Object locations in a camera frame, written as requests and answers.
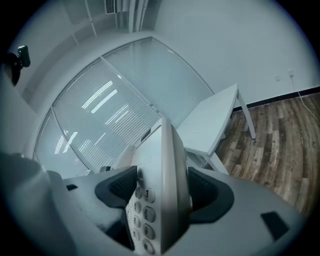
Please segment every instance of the number button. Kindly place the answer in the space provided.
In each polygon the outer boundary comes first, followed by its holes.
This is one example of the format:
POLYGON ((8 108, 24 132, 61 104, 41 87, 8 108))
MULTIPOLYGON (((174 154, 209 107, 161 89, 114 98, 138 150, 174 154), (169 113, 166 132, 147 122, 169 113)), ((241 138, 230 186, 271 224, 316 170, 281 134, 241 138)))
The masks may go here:
POLYGON ((148 254, 155 254, 155 249, 154 247, 152 246, 152 244, 147 240, 147 239, 144 239, 142 241, 142 244, 143 244, 143 248, 148 252, 148 254))
POLYGON ((126 218, 128 220, 131 220, 131 211, 130 210, 126 210, 126 218))
POLYGON ((136 198, 141 198, 141 196, 142 196, 142 189, 141 189, 141 187, 137 187, 136 189, 135 189, 135 192, 134 192, 134 195, 135 195, 135 197, 136 198))
POLYGON ((155 213, 155 210, 152 209, 151 207, 149 206, 144 207, 142 213, 143 213, 144 219, 146 219, 147 221, 149 222, 155 221, 156 213, 155 213))
POLYGON ((149 238, 150 240, 155 239, 155 232, 148 224, 143 224, 143 233, 144 235, 149 238))
POLYGON ((137 214, 139 214, 140 213, 140 211, 141 211, 141 204, 138 202, 138 201, 136 201, 135 203, 134 203, 134 211, 137 213, 137 214))
POLYGON ((140 219, 138 218, 138 216, 134 216, 133 223, 137 228, 140 228, 140 219))
POLYGON ((153 203, 155 201, 155 192, 152 188, 147 188, 144 191, 144 200, 148 203, 153 203))
POLYGON ((132 236, 137 239, 138 241, 140 240, 140 234, 138 232, 138 230, 134 229, 132 232, 132 236))

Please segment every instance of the air vent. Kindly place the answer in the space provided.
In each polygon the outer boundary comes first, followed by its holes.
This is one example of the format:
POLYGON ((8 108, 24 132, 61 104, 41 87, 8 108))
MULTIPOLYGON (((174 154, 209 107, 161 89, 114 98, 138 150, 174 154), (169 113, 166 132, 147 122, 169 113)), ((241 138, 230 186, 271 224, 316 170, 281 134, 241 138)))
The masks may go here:
POLYGON ((104 0, 105 15, 116 13, 116 0, 104 0))

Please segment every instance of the table leg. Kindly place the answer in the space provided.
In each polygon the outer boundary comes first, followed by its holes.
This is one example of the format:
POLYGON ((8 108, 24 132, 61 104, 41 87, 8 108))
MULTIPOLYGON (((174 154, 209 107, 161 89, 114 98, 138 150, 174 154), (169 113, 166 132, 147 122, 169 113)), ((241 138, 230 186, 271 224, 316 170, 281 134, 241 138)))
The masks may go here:
POLYGON ((221 160, 219 159, 219 157, 215 152, 213 152, 212 157, 210 157, 209 155, 203 155, 203 157, 215 171, 220 172, 222 174, 229 175, 224 164, 221 162, 221 160))
POLYGON ((247 107, 247 105, 245 104, 244 100, 242 99, 239 90, 238 90, 237 98, 238 98, 238 101, 239 101, 239 103, 240 103, 240 105, 241 105, 241 107, 242 107, 242 109, 243 109, 243 113, 244 113, 246 122, 247 122, 247 124, 248 124, 249 130, 250 130, 250 133, 251 133, 251 138, 252 138, 252 139, 255 139, 255 138, 256 138, 255 127, 254 127, 254 124, 252 123, 252 119, 251 119, 251 116, 250 116, 250 112, 249 112, 249 110, 248 110, 248 107, 247 107))

